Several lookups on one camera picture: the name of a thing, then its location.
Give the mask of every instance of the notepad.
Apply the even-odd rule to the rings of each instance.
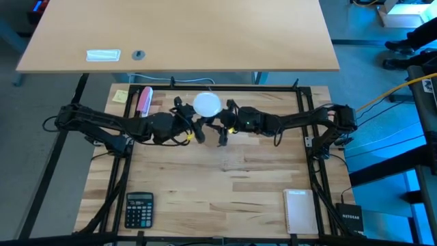
[[[289,234],[319,234],[312,190],[284,190],[285,220]]]

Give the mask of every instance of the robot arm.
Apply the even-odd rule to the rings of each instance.
[[[205,141],[205,135],[201,128],[204,124],[216,129],[220,134],[219,144],[225,146],[227,133],[246,132],[262,134],[267,137],[275,137],[275,145],[279,145],[283,131],[291,128],[310,126],[313,124],[323,125],[328,128],[325,133],[312,140],[312,156],[329,157],[329,146],[342,134],[349,134],[357,129],[355,112],[348,106],[330,105],[317,109],[278,116],[264,113],[253,107],[239,107],[233,100],[227,101],[227,109],[211,118],[199,118],[193,122],[196,114],[192,106],[182,105],[182,100],[177,97],[174,100],[175,107],[170,113],[155,113],[146,118],[122,118],[108,113],[94,111],[82,105],[67,105],[61,108],[55,126],[59,130],[80,131],[88,136],[88,139],[97,140],[105,144],[108,151],[123,156],[126,152],[128,141],[134,140],[146,145],[163,145],[167,140],[173,140],[175,145],[185,146],[189,140],[178,142],[174,137],[187,133],[194,134],[201,144]],[[332,112],[334,119],[329,120]],[[223,126],[213,125],[215,119],[220,119]],[[109,128],[125,133],[129,138],[119,135],[111,135],[101,128]],[[152,139],[154,143],[144,143]]]

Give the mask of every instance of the wooden table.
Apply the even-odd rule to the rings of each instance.
[[[113,102],[112,98],[117,90],[128,90],[128,86],[112,85],[105,112],[123,114],[125,105]],[[330,102],[327,87],[311,89],[315,107]],[[176,96],[184,103],[192,103],[197,93],[156,90],[151,113],[167,111]],[[294,92],[215,93],[223,102],[233,98],[239,106],[250,105],[268,113],[298,112]],[[135,144],[126,192],[153,192],[156,204],[154,226],[145,235],[289,238],[282,191],[311,188],[302,130],[285,131],[279,147],[273,146],[272,138],[238,133],[229,136],[228,146],[222,148],[216,147],[218,134],[206,127],[203,131],[206,142],[201,145],[191,142],[187,147],[168,148]],[[96,148],[94,154],[104,152],[104,148]],[[338,150],[331,150],[331,154],[343,157]],[[91,162],[75,230],[83,228],[103,204],[112,162],[112,156]],[[339,202],[341,192],[350,187],[348,171],[336,158],[326,161],[326,169],[333,203]],[[351,190],[345,192],[345,201],[354,203]],[[329,234],[323,205],[322,215],[325,233]],[[110,212],[108,230],[113,216],[114,210]],[[124,211],[119,234],[137,235],[137,230],[124,227]],[[298,237],[317,238],[317,235]]]
[[[119,49],[117,62],[87,62]],[[142,50],[145,59],[132,59]],[[318,0],[51,0],[19,72],[338,71]]]

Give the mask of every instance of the desk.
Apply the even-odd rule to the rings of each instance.
[[[119,49],[118,62],[86,62]],[[132,59],[142,50],[145,59]],[[51,0],[17,71],[338,71],[318,0]]]
[[[250,105],[279,115],[299,112],[296,92],[269,91],[277,87],[252,86],[247,89],[258,91],[226,92],[218,88],[212,87],[212,91],[223,102],[233,98],[241,107]],[[168,111],[176,96],[184,103],[191,103],[199,93],[184,89],[155,90],[151,113]],[[129,90],[129,85],[112,85],[105,112],[123,115],[125,105],[112,101],[117,90]],[[330,102],[327,87],[311,87],[311,91],[315,107]],[[201,145],[195,142],[177,148],[134,145],[126,192],[149,191],[155,195],[154,226],[145,230],[145,236],[290,238],[285,227],[282,191],[311,188],[302,129],[285,131],[277,148],[272,138],[248,133],[231,135],[227,147],[217,148],[219,136],[206,127],[203,131],[206,142]],[[106,152],[104,148],[96,148],[94,154],[103,152]],[[331,154],[343,157],[338,150],[331,150]],[[75,230],[85,227],[103,204],[112,163],[112,156],[92,161]],[[346,166],[339,159],[331,158],[326,160],[326,173],[333,203],[339,202],[341,192],[350,187]],[[354,203],[351,190],[345,192],[345,200]],[[112,209],[108,231],[112,229],[114,213]],[[324,231],[329,234],[323,204],[322,216]],[[120,222],[119,235],[137,235],[138,230],[124,228],[124,211]],[[317,238],[318,235],[298,237]]]

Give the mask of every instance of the blue light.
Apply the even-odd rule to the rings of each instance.
[[[42,1],[38,1],[38,2],[36,3],[35,7],[33,8],[33,11],[34,11],[34,12],[37,12],[37,11],[38,11],[38,8],[40,7],[41,3],[42,3]]]

